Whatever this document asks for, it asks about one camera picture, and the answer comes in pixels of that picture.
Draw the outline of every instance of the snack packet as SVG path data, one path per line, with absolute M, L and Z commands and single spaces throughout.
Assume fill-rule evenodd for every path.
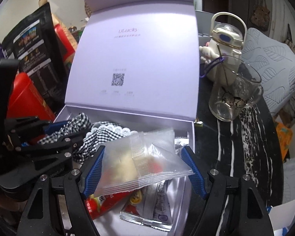
M 99 197 L 90 195 L 90 197 L 85 200 L 85 206 L 90 214 L 90 217 L 94 220 L 110 210 L 113 206 L 115 206 L 115 204 L 123 198 L 129 196 L 131 193 L 132 192 L 125 192 L 113 195 L 102 195 Z
M 167 197 L 167 181 L 136 191 L 121 210 L 120 218 L 169 232 L 173 222 Z
M 137 133 L 105 143 L 101 177 L 94 196 L 128 192 L 192 175 L 175 152 L 173 129 Z
M 39 0 L 38 5 L 41 7 L 47 2 L 47 0 Z M 53 19 L 55 33 L 57 35 L 62 60 L 67 72 L 69 73 L 78 43 L 73 35 L 69 32 L 65 24 L 55 14 L 52 13 L 51 16 Z
M 2 47 L 10 58 L 20 60 L 25 72 L 53 112 L 65 104 L 68 75 L 53 28 L 49 3 L 21 20 L 4 38 Z

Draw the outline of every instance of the white paper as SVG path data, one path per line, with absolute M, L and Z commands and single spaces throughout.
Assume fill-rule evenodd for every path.
M 283 235 L 283 229 L 274 231 L 274 236 L 282 236 Z
M 273 207 L 269 213 L 273 231 L 289 226 L 295 216 L 295 200 Z

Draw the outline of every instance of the black and white checkered fabric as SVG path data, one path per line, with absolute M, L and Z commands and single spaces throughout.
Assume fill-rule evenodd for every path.
M 123 134 L 118 134 L 112 130 L 109 130 L 107 128 L 104 129 L 96 129 L 100 125 L 113 125 L 113 126 L 120 126 L 118 124 L 114 124 L 108 121 L 98 122 L 94 123 L 92 125 L 91 134 L 88 134 L 88 136 L 84 139 L 83 145 L 79 148 L 79 150 L 74 150 L 72 154 L 72 158 L 74 161 L 79 163 L 84 163 L 84 161 L 92 156 L 93 153 L 96 152 L 96 149 L 99 145 L 116 140 L 121 137 L 125 137 Z
M 62 136 L 88 129 L 90 132 L 88 132 L 87 136 L 84 138 L 83 145 L 79 149 L 73 150 L 72 153 L 73 160 L 82 164 L 88 157 L 96 152 L 99 145 L 126 136 L 124 134 L 118 134 L 109 128 L 98 129 L 102 125 L 112 125 L 114 127 L 120 126 L 109 121 L 101 121 L 91 124 L 88 116 L 82 112 L 64 125 L 59 131 L 39 140 L 38 144 L 54 143 Z
M 66 125 L 64 125 L 59 131 L 52 133 L 38 141 L 38 144 L 48 144 L 57 142 L 57 140 L 65 135 L 79 132 L 81 130 L 90 130 L 91 123 L 90 118 L 85 113 L 80 113 L 77 117 L 74 117 Z

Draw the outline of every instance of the qr code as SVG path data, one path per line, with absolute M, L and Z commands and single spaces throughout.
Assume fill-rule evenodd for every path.
M 124 74 L 113 74 L 112 75 L 112 86 L 122 86 L 124 84 Z

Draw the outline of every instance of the black package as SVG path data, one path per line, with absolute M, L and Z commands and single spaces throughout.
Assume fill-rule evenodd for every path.
M 20 21 L 4 38 L 3 49 L 21 61 L 26 72 L 53 112 L 65 103 L 68 75 L 53 27 L 49 3 Z

